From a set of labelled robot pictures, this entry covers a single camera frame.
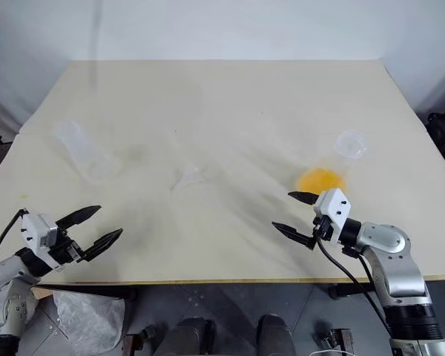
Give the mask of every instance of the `yellow liquid spill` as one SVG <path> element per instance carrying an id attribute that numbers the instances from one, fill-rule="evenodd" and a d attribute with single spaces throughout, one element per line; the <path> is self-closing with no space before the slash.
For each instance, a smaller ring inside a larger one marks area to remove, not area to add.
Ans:
<path id="1" fill-rule="evenodd" d="M 313 194 L 320 194 L 332 188 L 339 188 L 346 191 L 344 179 L 334 171 L 324 168 L 315 168 L 302 175 L 297 181 L 298 191 L 308 191 Z"/>

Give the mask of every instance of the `beige tabletop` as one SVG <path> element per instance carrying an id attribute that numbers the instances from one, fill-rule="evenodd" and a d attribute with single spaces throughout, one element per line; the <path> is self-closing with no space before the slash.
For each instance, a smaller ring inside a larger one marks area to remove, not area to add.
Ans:
<path id="1" fill-rule="evenodd" d="M 65 120 L 116 157 L 114 178 L 81 178 L 52 135 Z M 46 283 L 344 280 L 271 222 L 311 232 L 312 208 L 287 192 L 346 129 L 368 144 L 346 175 L 351 217 L 402 228 L 421 271 L 445 278 L 445 162 L 378 61 L 72 62 L 0 166 L 0 233 L 19 208 L 57 220 L 93 204 L 69 230 L 83 248 L 124 229 Z M 197 179 L 176 185 L 185 171 Z M 22 246 L 16 226 L 0 259 Z"/>

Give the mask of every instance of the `white wall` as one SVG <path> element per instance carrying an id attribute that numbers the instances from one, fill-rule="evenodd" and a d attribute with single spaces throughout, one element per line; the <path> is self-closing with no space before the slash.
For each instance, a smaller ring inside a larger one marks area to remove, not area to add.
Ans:
<path id="1" fill-rule="evenodd" d="M 0 0 L 0 104 L 20 123 L 70 59 L 376 58 L 418 113 L 443 110 L 445 0 Z"/>

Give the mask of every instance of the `clear plastic cup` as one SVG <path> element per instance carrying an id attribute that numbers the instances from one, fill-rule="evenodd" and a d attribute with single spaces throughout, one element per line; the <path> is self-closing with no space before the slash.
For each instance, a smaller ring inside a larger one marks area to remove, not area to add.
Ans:
<path id="1" fill-rule="evenodd" d="M 93 142 L 77 122 L 60 122 L 53 134 L 66 147 L 77 171 L 87 181 L 100 183 L 119 172 L 116 158 Z"/>
<path id="2" fill-rule="evenodd" d="M 314 167 L 302 174 L 296 181 L 298 191 L 320 194 L 332 188 L 346 192 L 346 173 L 349 168 L 363 158 L 367 144 L 360 131 L 342 132 L 334 142 L 331 156 L 322 159 Z"/>

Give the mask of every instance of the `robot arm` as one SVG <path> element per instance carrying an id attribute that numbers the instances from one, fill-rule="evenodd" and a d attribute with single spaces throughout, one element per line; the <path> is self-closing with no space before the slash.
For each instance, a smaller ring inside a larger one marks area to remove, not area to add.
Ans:
<path id="1" fill-rule="evenodd" d="M 313 205 L 313 236 L 274 222 L 288 238 L 313 249 L 320 240 L 341 244 L 350 257 L 364 256 L 372 269 L 376 295 L 386 315 L 394 356 L 445 356 L 445 339 L 435 318 L 432 300 L 410 255 L 410 239 L 393 225 L 361 223 L 349 219 L 351 205 L 340 189 L 320 196 L 291 192 L 290 196 Z"/>
<path id="2" fill-rule="evenodd" d="M 100 209 L 99 205 L 74 211 L 57 222 L 46 214 L 20 211 L 6 231 L 22 218 L 22 236 L 27 247 L 0 262 L 0 356 L 13 356 L 27 320 L 27 299 L 31 287 L 52 270 L 61 271 L 65 263 L 91 261 L 108 249 L 120 236 L 122 229 L 99 238 L 83 251 L 67 235 L 67 229 L 87 220 Z"/>

